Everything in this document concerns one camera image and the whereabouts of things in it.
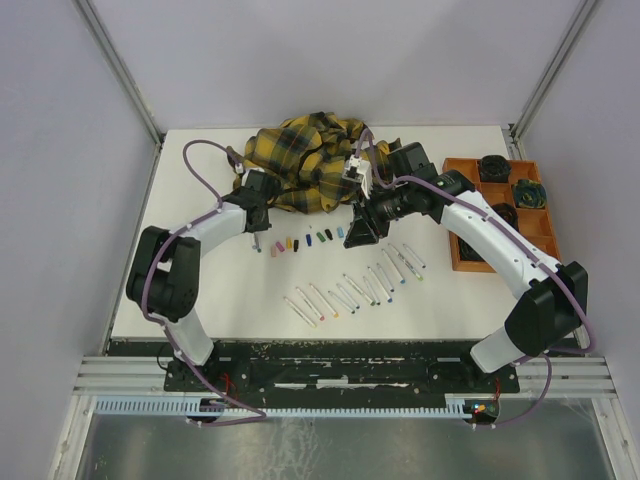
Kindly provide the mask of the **dark green marker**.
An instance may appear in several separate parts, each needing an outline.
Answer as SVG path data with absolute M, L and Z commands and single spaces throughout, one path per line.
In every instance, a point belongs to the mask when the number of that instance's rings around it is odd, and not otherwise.
M 362 288 L 360 287 L 350 276 L 347 274 L 343 274 L 344 279 L 347 283 L 360 295 L 362 296 L 366 302 L 371 306 L 376 306 L 377 302 Z

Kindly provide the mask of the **pink cap pen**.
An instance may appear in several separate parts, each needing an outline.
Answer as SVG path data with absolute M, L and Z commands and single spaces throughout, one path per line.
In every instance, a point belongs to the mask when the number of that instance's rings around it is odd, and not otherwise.
M 314 316 L 319 321 L 324 321 L 325 316 L 322 314 L 319 308 L 311 301 L 311 299 L 306 295 L 306 293 L 299 287 L 296 288 L 296 291 L 299 294 L 299 296 L 302 298 L 302 300 L 305 302 L 305 304 L 308 306 L 308 308 L 313 312 Z

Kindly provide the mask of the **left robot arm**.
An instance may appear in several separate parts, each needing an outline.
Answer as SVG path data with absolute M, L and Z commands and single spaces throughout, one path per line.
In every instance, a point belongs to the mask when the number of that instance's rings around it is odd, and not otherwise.
M 175 230 L 149 226 L 140 235 L 126 297 L 163 329 L 179 359 L 189 363 L 187 379 L 198 389 L 212 389 L 221 378 L 220 364 L 209 358 L 214 341 L 195 307 L 201 259 L 235 236 L 268 230 L 268 210 L 281 190 L 279 180 L 252 168 L 203 215 Z

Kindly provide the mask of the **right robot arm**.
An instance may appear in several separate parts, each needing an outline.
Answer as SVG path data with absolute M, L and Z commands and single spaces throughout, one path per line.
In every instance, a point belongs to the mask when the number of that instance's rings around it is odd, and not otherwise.
M 586 327 L 588 275 L 577 262 L 562 264 L 534 246 L 487 203 L 457 170 L 440 173 L 421 144 L 391 152 L 392 180 L 385 182 L 372 157 L 352 155 L 342 177 L 359 185 L 344 245 L 375 245 L 392 221 L 430 217 L 467 243 L 501 276 L 516 304 L 502 327 L 476 343 L 458 368 L 467 389 L 481 391 L 508 364 L 535 358 L 578 328 Z

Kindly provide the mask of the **yellow plaid cloth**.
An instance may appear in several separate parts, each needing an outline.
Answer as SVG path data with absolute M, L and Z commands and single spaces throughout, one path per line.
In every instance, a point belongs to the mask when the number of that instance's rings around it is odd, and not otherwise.
M 282 193 L 273 207 L 330 213 L 357 196 L 358 186 L 343 179 L 342 172 L 365 129 L 364 121 L 332 112 L 295 117 L 276 128 L 260 129 L 243 152 L 229 151 L 229 162 L 261 168 L 280 181 Z

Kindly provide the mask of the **black orange rolled sock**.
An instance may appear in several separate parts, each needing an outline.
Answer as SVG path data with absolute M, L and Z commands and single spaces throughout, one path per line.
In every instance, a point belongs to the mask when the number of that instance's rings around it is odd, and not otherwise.
M 492 209 L 513 229 L 519 230 L 518 213 L 513 206 L 508 203 L 498 203 L 493 205 Z

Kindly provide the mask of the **orange compartment tray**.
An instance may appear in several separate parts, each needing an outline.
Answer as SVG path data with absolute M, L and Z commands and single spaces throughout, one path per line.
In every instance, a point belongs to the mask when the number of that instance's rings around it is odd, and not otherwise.
M 445 184 L 452 189 L 453 202 L 444 206 L 441 214 L 441 225 L 450 232 L 452 268 L 493 272 L 508 285 L 543 281 L 548 271 L 557 272 L 563 264 L 557 256 L 549 207 L 517 208 L 512 193 L 519 179 L 541 183 L 537 165 L 510 161 L 507 183 L 486 183 L 480 180 L 478 162 L 479 159 L 447 158 L 443 164 L 447 179 L 463 181 L 461 191 Z M 498 203 L 508 203 L 516 209 L 518 231 L 492 209 Z

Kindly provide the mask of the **teal yellow rolled sock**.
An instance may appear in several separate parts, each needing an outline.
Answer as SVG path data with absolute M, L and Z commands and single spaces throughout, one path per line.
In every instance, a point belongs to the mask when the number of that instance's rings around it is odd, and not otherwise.
M 544 209 L 547 194 L 544 186 L 530 179 L 519 179 L 512 187 L 515 206 L 520 209 Z

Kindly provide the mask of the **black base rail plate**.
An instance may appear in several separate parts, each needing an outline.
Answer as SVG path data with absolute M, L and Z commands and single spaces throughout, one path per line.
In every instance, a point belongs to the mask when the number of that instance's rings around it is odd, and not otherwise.
M 217 341 L 202 379 L 181 361 L 168 366 L 167 392 L 213 384 L 257 408 L 439 408 L 448 394 L 517 393 L 510 366 L 487 374 L 469 341 Z

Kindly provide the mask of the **right aluminium frame post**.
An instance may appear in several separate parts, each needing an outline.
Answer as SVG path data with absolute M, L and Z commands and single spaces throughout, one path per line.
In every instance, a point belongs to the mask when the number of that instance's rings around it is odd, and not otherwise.
M 512 159 L 526 159 L 524 137 L 602 4 L 601 0 L 578 2 L 516 122 L 502 129 Z

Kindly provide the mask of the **aluminium frame post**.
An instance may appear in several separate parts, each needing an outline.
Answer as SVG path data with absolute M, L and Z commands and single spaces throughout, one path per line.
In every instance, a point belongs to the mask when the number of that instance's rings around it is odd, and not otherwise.
M 125 97 L 133 107 L 146 133 L 157 148 L 161 147 L 165 133 L 162 131 L 151 113 L 150 107 L 144 100 L 136 81 L 126 65 L 126 62 L 118 52 L 116 45 L 106 28 L 105 22 L 102 20 L 98 9 L 94 5 L 94 2 L 89 0 L 72 0 L 71 3 L 80 15 L 81 20 L 88 29 Z
M 526 159 L 524 137 L 602 4 L 601 0 L 578 2 L 516 122 L 502 129 L 512 159 Z

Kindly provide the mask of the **left aluminium frame post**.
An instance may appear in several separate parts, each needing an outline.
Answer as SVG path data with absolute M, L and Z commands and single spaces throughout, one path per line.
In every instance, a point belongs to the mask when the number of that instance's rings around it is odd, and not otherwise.
M 116 45 L 106 28 L 105 22 L 102 20 L 98 9 L 94 5 L 94 2 L 89 0 L 72 0 L 71 3 L 80 15 L 81 20 L 88 29 L 125 97 L 133 107 L 146 133 L 157 148 L 161 147 L 165 133 L 162 131 L 151 113 L 150 107 L 144 100 L 136 81 L 126 65 L 126 62 L 118 52 Z

